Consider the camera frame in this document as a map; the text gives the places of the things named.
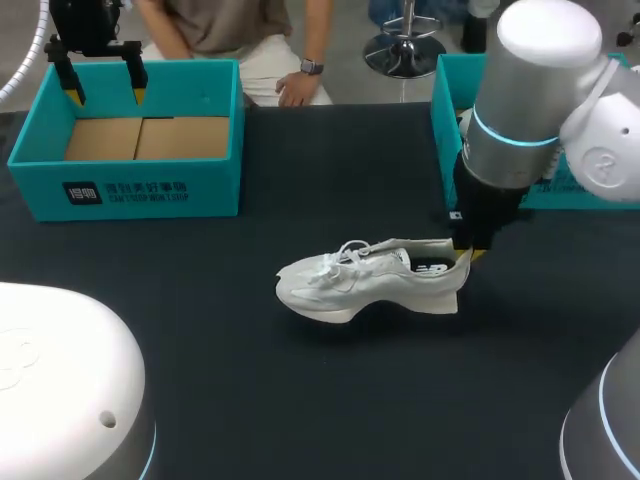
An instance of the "shoelace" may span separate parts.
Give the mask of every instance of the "shoelace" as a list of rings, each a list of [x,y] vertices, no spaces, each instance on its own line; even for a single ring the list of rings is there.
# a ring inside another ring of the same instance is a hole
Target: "shoelace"
[[[362,245],[363,247],[359,250],[351,250],[349,247],[352,245]],[[350,240],[340,247],[340,250],[336,253],[325,253],[318,271],[311,275],[309,283],[313,284],[324,278],[328,278],[329,280],[337,278],[340,275],[339,266],[344,260],[351,260],[357,268],[362,268],[362,257],[369,254],[369,252],[361,251],[365,248],[371,248],[371,245],[363,240]]]

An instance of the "brown shirt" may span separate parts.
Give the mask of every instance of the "brown shirt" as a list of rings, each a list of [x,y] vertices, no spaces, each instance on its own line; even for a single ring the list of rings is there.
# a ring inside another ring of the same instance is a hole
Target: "brown shirt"
[[[270,35],[291,31],[284,0],[164,0],[191,50],[233,54]]]

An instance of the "cable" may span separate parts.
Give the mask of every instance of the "cable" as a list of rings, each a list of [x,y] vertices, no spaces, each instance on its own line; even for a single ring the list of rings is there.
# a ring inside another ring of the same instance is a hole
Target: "cable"
[[[9,95],[22,83],[27,75],[27,72],[33,65],[33,62],[38,57],[42,44],[44,43],[44,36],[47,33],[47,24],[49,23],[49,0],[40,0],[40,15],[38,17],[38,26],[36,27],[36,33],[33,36],[33,42],[27,56],[22,61],[22,65],[13,74],[13,77],[7,82],[7,84],[0,90],[0,104],[4,102]]]

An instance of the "teal box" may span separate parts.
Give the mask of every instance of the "teal box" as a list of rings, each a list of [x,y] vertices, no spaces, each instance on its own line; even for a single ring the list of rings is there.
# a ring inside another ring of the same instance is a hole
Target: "teal box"
[[[74,65],[84,107],[62,90],[51,67],[27,116],[9,169],[40,222],[238,214],[244,105],[238,62],[147,62],[137,105],[123,62]],[[64,161],[77,119],[228,117],[224,158]]]
[[[623,55],[612,54],[624,65]],[[453,185],[453,168],[462,150],[456,110],[471,108],[482,82],[485,55],[440,55],[431,103],[431,121],[438,150],[438,160],[447,207],[455,208],[457,197]],[[523,208],[547,210],[637,210],[638,204],[611,203],[595,197],[575,180],[566,157],[559,152],[553,178],[534,185],[522,203]]]

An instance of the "stool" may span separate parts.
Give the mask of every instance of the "stool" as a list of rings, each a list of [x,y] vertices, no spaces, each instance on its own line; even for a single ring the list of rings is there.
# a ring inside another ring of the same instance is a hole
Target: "stool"
[[[434,33],[442,22],[415,15],[415,0],[405,0],[404,14],[382,25],[382,33],[369,40],[364,59],[376,72],[393,78],[420,78],[436,71],[438,56],[446,53]]]

